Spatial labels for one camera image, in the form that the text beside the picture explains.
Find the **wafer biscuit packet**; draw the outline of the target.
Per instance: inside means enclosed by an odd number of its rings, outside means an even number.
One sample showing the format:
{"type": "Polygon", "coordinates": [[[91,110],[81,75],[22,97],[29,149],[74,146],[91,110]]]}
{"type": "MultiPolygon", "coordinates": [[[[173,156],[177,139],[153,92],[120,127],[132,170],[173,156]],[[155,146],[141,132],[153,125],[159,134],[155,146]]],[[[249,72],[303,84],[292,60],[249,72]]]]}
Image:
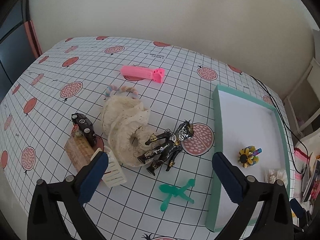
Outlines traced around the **wafer biscuit packet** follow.
{"type": "Polygon", "coordinates": [[[97,135],[96,140],[97,143],[93,147],[90,146],[78,126],[73,126],[71,136],[67,140],[64,149],[77,172],[90,163],[92,155],[98,148],[104,149],[102,138],[97,135]]]}

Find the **pink crochet blanket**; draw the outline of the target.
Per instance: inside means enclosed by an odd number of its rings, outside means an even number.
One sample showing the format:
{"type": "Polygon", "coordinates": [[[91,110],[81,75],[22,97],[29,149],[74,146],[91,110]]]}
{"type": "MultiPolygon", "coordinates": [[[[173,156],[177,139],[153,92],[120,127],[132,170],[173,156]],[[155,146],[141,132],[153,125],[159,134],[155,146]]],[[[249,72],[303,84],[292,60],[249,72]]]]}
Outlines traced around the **pink crochet blanket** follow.
{"type": "Polygon", "coordinates": [[[295,180],[302,181],[304,175],[310,174],[310,164],[313,153],[307,155],[300,148],[294,148],[294,168],[295,168],[295,180]]]}

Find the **black gold action figure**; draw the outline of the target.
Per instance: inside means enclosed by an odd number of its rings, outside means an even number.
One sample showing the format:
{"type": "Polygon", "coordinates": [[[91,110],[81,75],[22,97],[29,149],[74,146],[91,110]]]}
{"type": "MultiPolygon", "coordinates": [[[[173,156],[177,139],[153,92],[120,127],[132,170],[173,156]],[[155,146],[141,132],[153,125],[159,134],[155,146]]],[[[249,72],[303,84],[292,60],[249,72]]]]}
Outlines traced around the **black gold action figure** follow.
{"type": "Polygon", "coordinates": [[[190,120],[185,120],[174,132],[170,129],[166,129],[159,135],[150,135],[148,141],[145,142],[146,146],[149,146],[152,142],[157,142],[161,139],[164,139],[165,141],[155,148],[138,156],[137,159],[143,164],[152,160],[147,171],[153,176],[155,176],[156,170],[168,161],[166,168],[166,171],[168,172],[175,165],[177,155],[183,150],[182,142],[192,138],[193,136],[193,124],[190,123],[190,120]]]}

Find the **white bed frame shelf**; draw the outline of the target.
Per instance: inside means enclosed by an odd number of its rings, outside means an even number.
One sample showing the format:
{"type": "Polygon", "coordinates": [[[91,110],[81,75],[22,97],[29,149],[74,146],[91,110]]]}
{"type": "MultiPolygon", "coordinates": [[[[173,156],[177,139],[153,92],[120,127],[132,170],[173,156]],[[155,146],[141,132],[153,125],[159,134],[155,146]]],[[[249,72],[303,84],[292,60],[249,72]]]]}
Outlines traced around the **white bed frame shelf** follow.
{"type": "Polygon", "coordinates": [[[294,134],[302,138],[319,129],[319,31],[313,30],[315,54],[284,99],[294,134]]]}

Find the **cream plastic hair claw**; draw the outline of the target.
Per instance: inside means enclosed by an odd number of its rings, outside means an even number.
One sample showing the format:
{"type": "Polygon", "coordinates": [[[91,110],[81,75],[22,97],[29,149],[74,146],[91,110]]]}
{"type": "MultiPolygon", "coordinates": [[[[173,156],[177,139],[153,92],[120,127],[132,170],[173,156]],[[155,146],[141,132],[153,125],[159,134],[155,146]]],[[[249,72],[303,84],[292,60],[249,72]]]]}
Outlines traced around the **cream plastic hair claw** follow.
{"type": "Polygon", "coordinates": [[[100,179],[108,188],[126,183],[127,178],[112,150],[107,146],[104,146],[104,148],[95,146],[93,149],[94,153],[90,161],[92,161],[99,152],[105,152],[108,156],[108,167],[104,171],[104,174],[102,174],[102,168],[105,167],[105,163],[95,164],[89,173],[89,182],[97,187],[99,184],[98,180],[100,179]]]}

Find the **pink bed frame edge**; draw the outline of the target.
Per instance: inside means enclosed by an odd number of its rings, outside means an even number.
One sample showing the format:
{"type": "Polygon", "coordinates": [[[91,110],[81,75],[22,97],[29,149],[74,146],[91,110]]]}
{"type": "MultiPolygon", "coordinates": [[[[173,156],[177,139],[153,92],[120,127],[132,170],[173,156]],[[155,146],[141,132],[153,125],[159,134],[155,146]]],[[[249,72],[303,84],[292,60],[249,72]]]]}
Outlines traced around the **pink bed frame edge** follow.
{"type": "Polygon", "coordinates": [[[33,52],[33,55],[35,58],[38,58],[42,55],[41,46],[39,44],[39,41],[36,36],[35,28],[33,25],[33,22],[31,20],[26,21],[24,23],[25,32],[31,47],[31,50],[33,52]]]}

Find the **cotton swabs bag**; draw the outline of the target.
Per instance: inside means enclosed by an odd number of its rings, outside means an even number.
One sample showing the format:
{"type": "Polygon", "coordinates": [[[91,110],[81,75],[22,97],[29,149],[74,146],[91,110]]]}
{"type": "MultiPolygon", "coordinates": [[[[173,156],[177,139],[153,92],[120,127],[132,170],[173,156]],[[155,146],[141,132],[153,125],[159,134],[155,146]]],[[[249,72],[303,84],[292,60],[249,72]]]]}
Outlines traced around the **cotton swabs bag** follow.
{"type": "Polygon", "coordinates": [[[285,185],[288,184],[287,172],[285,169],[266,169],[264,181],[273,184],[276,180],[281,180],[285,185]]]}

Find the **cream lace scrunchie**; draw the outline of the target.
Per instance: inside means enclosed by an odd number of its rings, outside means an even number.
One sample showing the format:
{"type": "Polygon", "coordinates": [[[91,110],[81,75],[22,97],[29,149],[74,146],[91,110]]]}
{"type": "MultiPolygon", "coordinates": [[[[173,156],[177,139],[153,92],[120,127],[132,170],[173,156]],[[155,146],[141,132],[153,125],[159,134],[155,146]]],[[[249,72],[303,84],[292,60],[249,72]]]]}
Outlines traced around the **cream lace scrunchie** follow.
{"type": "Polygon", "coordinates": [[[145,144],[155,132],[148,125],[149,117],[150,110],[138,99],[116,95],[106,99],[101,110],[102,128],[117,161],[131,167],[144,165],[138,157],[157,145],[145,144]]]}

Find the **teal shallow box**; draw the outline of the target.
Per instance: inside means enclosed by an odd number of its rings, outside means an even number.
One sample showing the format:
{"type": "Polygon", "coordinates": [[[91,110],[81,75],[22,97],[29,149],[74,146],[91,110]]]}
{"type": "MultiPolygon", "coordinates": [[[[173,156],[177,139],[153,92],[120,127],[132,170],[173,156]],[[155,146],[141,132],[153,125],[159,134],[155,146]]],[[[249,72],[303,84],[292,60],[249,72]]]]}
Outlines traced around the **teal shallow box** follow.
{"type": "MultiPolygon", "coordinates": [[[[217,85],[213,91],[214,152],[222,152],[232,165],[244,175],[252,175],[265,182],[265,172],[285,169],[287,195],[290,193],[290,159],[286,136],[275,107],[231,87],[217,85]],[[243,168],[238,162],[239,151],[247,146],[261,148],[259,161],[243,168]]],[[[211,197],[205,226],[219,232],[231,218],[237,205],[232,203],[215,172],[212,178],[211,197]]]]}

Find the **colourful plastic flower toy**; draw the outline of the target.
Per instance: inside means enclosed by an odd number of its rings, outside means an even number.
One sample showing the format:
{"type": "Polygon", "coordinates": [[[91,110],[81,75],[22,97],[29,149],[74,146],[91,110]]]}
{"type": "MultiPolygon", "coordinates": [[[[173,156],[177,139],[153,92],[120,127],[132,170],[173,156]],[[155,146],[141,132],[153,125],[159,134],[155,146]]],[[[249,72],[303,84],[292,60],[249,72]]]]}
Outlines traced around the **colourful plastic flower toy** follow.
{"type": "Polygon", "coordinates": [[[248,168],[255,165],[259,161],[258,155],[262,152],[261,148],[255,146],[247,146],[239,151],[238,162],[243,168],[248,168]]]}

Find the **pink hair comb clip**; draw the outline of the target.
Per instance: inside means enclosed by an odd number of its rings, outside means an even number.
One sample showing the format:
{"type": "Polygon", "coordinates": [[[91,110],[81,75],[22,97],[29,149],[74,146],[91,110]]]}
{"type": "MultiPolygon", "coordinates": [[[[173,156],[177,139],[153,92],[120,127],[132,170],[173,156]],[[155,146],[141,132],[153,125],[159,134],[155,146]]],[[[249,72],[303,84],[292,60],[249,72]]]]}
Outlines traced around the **pink hair comb clip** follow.
{"type": "Polygon", "coordinates": [[[165,70],[163,68],[146,68],[139,66],[122,66],[120,70],[124,77],[132,77],[134,79],[148,79],[157,83],[162,83],[165,77],[165,70]]]}

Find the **pomegranate grid bed sheet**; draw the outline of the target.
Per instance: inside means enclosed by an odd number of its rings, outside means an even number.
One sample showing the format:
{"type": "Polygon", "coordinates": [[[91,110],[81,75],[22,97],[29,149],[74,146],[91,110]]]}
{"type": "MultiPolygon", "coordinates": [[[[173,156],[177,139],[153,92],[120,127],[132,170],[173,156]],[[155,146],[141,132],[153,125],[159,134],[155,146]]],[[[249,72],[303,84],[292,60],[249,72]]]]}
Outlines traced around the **pomegranate grid bed sheet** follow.
{"type": "MultiPolygon", "coordinates": [[[[195,51],[166,43],[124,37],[68,38],[27,65],[1,101],[1,154],[8,183],[24,215],[29,212],[38,179],[52,183],[76,174],[64,150],[73,127],[71,116],[82,113],[104,143],[101,109],[108,86],[133,87],[149,108],[150,126],[162,133],[184,120],[214,127],[212,92],[224,85],[267,103],[280,97],[249,75],[195,51]],[[163,68],[162,83],[124,77],[122,66],[163,68]]],[[[85,210],[107,239],[214,239],[204,226],[210,198],[210,159],[180,153],[175,166],[155,176],[145,168],[123,167],[127,182],[113,188],[101,183],[85,210]],[[172,197],[159,185],[195,186],[185,194],[194,204],[172,197]]]]}

